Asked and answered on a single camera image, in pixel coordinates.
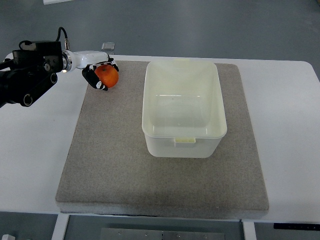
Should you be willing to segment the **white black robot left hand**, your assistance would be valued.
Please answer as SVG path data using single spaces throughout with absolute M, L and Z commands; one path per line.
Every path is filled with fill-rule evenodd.
M 95 74 L 95 69 L 101 65 L 111 65 L 119 73 L 119 67 L 116 61 L 106 52 L 102 51 L 78 51 L 71 52 L 69 50 L 64 50 L 62 52 L 63 68 L 65 72 L 70 72 L 75 69 L 80 69 L 81 74 L 88 84 L 98 90 L 107 91 L 105 85 L 99 80 L 98 76 Z

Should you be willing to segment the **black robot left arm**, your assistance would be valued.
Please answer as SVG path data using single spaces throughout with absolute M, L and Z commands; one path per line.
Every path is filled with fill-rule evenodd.
M 12 51 L 12 59 L 0 63 L 0 106 L 20 104 L 29 107 L 42 97 L 58 81 L 57 73 L 72 64 L 62 50 L 69 49 L 66 30 L 58 28 L 55 41 L 29 41 L 19 43 Z

